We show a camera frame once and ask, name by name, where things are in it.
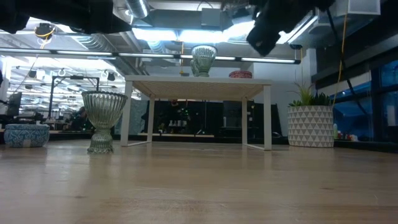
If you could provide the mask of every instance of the red object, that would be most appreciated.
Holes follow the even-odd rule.
[[[252,78],[253,74],[249,71],[235,71],[229,74],[230,78]]]

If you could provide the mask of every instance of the blue ceramic bowl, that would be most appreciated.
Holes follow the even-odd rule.
[[[10,147],[42,147],[49,141],[50,127],[36,124],[7,124],[4,141]]]

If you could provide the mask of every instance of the computer monitor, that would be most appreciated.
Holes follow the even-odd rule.
[[[8,109],[7,115],[8,116],[18,116],[19,115],[19,108],[21,107],[21,99],[22,93],[14,93],[8,99]]]

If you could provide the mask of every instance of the white table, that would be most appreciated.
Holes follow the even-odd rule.
[[[155,98],[190,100],[242,101],[242,144],[255,149],[271,150],[271,82],[251,78],[155,77],[129,75],[124,77],[124,94],[129,97],[123,109],[121,146],[152,142]],[[128,144],[132,88],[150,98],[147,141]],[[264,95],[264,147],[248,144],[248,100]]]

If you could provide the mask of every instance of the green plant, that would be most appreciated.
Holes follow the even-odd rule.
[[[311,91],[312,85],[308,88],[299,85],[297,82],[294,83],[298,87],[298,91],[293,91],[300,96],[300,100],[294,100],[293,103],[289,103],[289,106],[329,106],[330,97],[324,93],[313,94]]]

